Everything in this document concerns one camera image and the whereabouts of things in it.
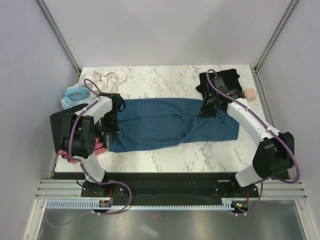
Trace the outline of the black pink drawer organizer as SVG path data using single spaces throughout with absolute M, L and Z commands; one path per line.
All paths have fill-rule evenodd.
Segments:
M 55 152 L 69 163 L 75 163 L 74 158 L 78 157 L 79 153 L 100 155 L 107 150 L 101 127 L 98 124 L 93 124 L 92 120 L 85 117 L 84 120 L 80 119 L 77 123 L 72 139 L 72 157 L 69 156 L 70 134 L 78 117 L 75 113 L 86 106 L 86 103 L 82 103 L 56 112 L 49 118 Z

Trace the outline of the blue t shirt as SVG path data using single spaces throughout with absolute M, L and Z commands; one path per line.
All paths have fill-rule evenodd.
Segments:
M 239 123 L 219 111 L 216 117 L 199 114 L 202 100 L 192 98 L 140 98 L 125 100 L 118 113 L 119 134 L 109 151 L 150 151 L 182 143 L 237 140 Z

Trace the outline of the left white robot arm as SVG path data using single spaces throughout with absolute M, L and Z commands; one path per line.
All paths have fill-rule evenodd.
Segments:
M 119 93 L 100 93 L 91 104 L 62 117 L 60 149 L 80 166 L 85 179 L 93 183 L 92 191 L 99 197 L 109 193 L 110 185 L 105 181 L 106 172 L 95 154 L 96 125 L 102 122 L 103 134 L 119 133 L 117 114 L 125 108 Z

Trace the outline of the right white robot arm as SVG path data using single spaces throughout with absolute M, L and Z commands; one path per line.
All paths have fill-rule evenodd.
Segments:
M 269 178 L 278 180 L 278 174 L 292 168 L 296 169 L 295 179 L 282 181 L 294 184 L 299 180 L 300 167 L 294 154 L 295 140 L 290 132 L 282 133 L 260 118 L 237 89 L 208 85 L 203 96 L 199 111 L 202 115 L 215 118 L 219 111 L 227 113 L 244 128 L 257 146 L 251 165 L 237 172 L 229 184 L 233 196 L 242 196 L 251 184 Z

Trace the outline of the folded black t shirt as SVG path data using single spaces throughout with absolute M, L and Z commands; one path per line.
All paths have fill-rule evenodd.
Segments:
M 239 82 L 240 75 L 237 73 L 236 69 L 231 68 L 227 70 L 218 71 L 217 76 L 222 77 L 224 84 L 229 91 L 237 89 L 241 93 L 243 92 L 243 88 L 241 87 Z M 208 90 L 212 91 L 213 96 L 217 95 L 214 89 L 208 83 L 206 72 L 201 72 L 199 74 L 199 82 L 200 84 L 195 89 L 201 94 L 203 100 L 205 99 L 205 93 Z

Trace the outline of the small pink cube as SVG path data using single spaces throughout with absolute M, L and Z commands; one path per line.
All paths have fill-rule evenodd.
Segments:
M 247 88 L 243 91 L 244 97 L 248 102 L 253 102 L 257 98 L 257 92 L 254 88 Z

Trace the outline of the white t shirt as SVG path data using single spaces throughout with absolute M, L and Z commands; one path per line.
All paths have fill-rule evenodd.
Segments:
M 118 87 L 127 79 L 124 71 L 108 71 L 108 70 L 93 70 L 83 74 L 77 85 L 84 87 L 84 80 L 88 79 L 94 82 L 98 88 L 104 93 L 117 93 Z

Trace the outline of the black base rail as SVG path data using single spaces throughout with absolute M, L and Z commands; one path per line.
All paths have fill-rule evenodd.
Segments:
M 109 172 L 110 185 L 84 181 L 81 196 L 110 197 L 117 204 L 220 204 L 223 198 L 257 198 L 258 188 L 234 185 L 233 172 Z

